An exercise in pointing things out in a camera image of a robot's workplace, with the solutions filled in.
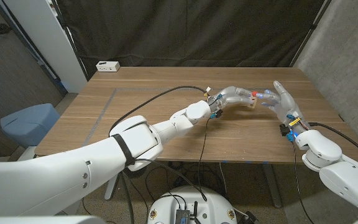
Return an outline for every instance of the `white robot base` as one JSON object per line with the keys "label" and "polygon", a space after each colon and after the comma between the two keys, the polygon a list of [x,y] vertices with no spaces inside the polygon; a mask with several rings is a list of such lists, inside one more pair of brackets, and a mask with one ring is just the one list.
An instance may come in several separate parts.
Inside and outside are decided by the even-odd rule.
{"label": "white robot base", "polygon": [[[177,187],[171,190],[170,193],[167,192],[163,194],[153,203],[147,223],[197,223],[194,220],[194,217],[196,217],[199,223],[237,223],[236,214],[229,201],[211,189],[205,187],[202,187],[201,189],[207,198],[206,202],[203,200],[200,193],[191,186]],[[167,196],[170,194],[181,196],[186,203],[180,197]]]}

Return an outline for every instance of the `yellow connector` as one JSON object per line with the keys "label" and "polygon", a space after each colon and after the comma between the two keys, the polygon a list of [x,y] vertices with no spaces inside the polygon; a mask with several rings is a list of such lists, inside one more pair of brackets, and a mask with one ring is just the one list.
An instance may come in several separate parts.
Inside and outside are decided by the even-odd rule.
{"label": "yellow connector", "polygon": [[297,118],[295,119],[294,121],[292,121],[291,123],[289,123],[288,125],[289,126],[293,126],[294,124],[296,124],[297,122],[299,122],[301,119],[300,118]]}

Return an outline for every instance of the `black strap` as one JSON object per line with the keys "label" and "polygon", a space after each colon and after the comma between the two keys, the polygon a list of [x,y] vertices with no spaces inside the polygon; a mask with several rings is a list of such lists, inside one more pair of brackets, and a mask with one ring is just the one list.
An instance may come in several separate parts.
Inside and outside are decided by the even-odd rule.
{"label": "black strap", "polygon": [[121,148],[122,152],[125,155],[125,158],[127,158],[127,161],[125,162],[125,167],[129,165],[135,164],[135,158],[132,156],[127,144],[125,143],[124,139],[119,134],[113,134],[112,137],[117,141],[119,147]]}

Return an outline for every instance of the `wooden table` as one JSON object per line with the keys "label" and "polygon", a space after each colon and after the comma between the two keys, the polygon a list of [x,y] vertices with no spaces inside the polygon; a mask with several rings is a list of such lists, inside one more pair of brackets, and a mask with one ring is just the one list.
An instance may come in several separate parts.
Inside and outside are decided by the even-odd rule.
{"label": "wooden table", "polygon": [[[195,68],[121,67],[118,72],[96,72],[50,130],[35,153],[50,155],[100,141],[122,115],[149,98],[180,85],[210,86],[211,94],[227,86],[248,90],[274,90],[278,80],[292,94],[309,122],[332,126],[358,142],[352,129],[324,99],[305,74],[297,68]],[[149,124],[165,121],[189,104],[205,99],[197,90],[176,90],[157,98],[134,115],[145,116]],[[281,137],[275,113],[260,105],[255,109],[231,105],[208,124],[202,161],[287,164],[293,162],[291,144]],[[206,120],[185,137],[175,138],[158,160],[198,161],[203,147]],[[339,144],[343,153],[358,161],[358,149],[324,128],[316,128]],[[297,162],[302,163],[298,151]]]}

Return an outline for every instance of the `concrete wall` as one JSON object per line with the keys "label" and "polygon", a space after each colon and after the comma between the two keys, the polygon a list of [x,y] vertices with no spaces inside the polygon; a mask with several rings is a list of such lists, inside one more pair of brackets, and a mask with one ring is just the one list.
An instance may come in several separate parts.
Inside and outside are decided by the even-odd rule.
{"label": "concrete wall", "polygon": [[294,67],[358,134],[358,1],[330,3]]}

